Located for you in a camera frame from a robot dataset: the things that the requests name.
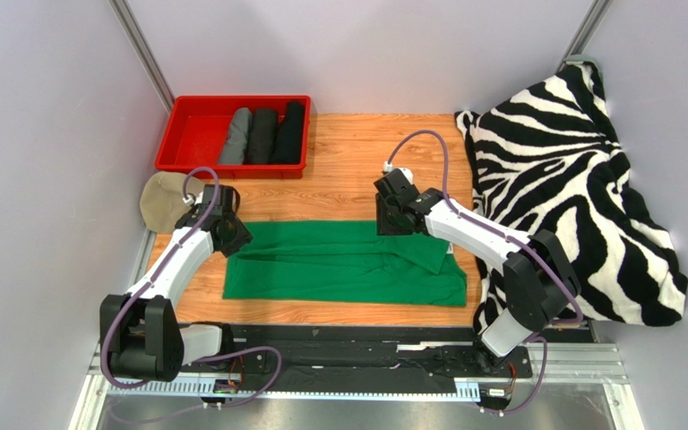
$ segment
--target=wooden tabletop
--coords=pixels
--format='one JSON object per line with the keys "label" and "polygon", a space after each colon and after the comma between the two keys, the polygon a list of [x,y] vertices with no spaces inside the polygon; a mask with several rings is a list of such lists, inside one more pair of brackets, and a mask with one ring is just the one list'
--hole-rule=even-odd
{"label": "wooden tabletop", "polygon": [[[463,140],[451,115],[321,115],[311,119],[307,167],[302,179],[237,179],[223,183],[241,193],[240,219],[375,219],[374,181],[394,146],[406,135],[431,129],[447,141],[449,193],[471,207],[471,173]],[[433,136],[408,143],[395,167],[413,171],[419,190],[441,189],[443,155]],[[171,238],[158,235],[150,264]],[[223,323],[313,323],[469,325],[480,287],[474,256],[455,248],[468,276],[467,305],[379,305],[301,300],[223,300],[226,259],[214,254],[193,277],[176,309],[179,321]]]}

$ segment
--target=robotic arm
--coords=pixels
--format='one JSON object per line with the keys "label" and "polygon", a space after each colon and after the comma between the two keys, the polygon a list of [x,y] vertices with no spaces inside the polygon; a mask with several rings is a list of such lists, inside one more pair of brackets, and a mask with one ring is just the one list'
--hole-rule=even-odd
{"label": "robotic arm", "polygon": [[[220,351],[232,352],[232,337],[223,336],[222,324],[194,323],[180,328],[175,317],[177,302],[203,262],[216,252],[230,256],[252,240],[237,216],[240,194],[231,186],[219,185],[219,201],[198,231],[181,243],[208,209],[215,191],[215,185],[206,185],[193,208],[177,222],[161,257],[139,282],[126,294],[108,295],[103,300],[101,343],[126,301],[146,283],[156,280],[134,302],[113,334],[108,364],[114,376],[169,382],[182,366],[198,358],[215,356]],[[175,247],[180,249],[172,254]]]}
{"label": "robotic arm", "polygon": [[[412,174],[405,168],[386,173],[375,182],[375,187],[380,236],[422,233],[444,239],[472,252],[503,275],[507,306],[480,333],[477,362],[482,370],[500,369],[516,346],[545,329],[569,304],[562,290],[508,237],[529,244],[573,297],[580,294],[580,283],[553,233],[540,231],[529,236],[468,211],[454,200],[448,204],[443,193],[434,188],[420,193],[413,185]],[[458,208],[463,218],[452,208]]]}

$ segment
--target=green cloth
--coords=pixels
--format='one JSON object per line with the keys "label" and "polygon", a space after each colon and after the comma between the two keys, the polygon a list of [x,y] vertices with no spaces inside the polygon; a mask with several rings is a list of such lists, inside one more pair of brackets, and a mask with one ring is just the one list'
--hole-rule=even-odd
{"label": "green cloth", "polygon": [[377,236],[374,221],[246,223],[254,240],[228,259],[224,298],[466,304],[448,243]]}

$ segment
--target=beige cap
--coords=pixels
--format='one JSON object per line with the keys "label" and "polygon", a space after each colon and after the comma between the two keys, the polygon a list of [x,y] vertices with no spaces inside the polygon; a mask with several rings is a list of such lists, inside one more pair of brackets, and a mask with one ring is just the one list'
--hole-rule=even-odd
{"label": "beige cap", "polygon": [[[145,226],[156,233],[175,231],[177,221],[190,210],[183,202],[184,181],[185,174],[175,172],[159,172],[150,177],[140,197]],[[203,187],[203,181],[193,177],[187,183],[187,192],[197,196]]]}

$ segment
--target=gray floor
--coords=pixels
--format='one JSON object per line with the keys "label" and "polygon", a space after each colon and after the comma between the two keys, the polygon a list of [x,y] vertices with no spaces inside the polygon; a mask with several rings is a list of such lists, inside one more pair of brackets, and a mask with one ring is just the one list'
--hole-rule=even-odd
{"label": "gray floor", "polygon": [[[519,404],[529,387],[517,387],[512,405]],[[113,396],[114,412],[126,419],[160,417],[198,405],[193,398]],[[99,428],[130,428],[113,419]],[[498,418],[482,415],[476,405],[452,402],[256,400],[243,407],[217,411],[195,410],[142,429],[614,429],[601,384],[544,385],[520,414]]]}

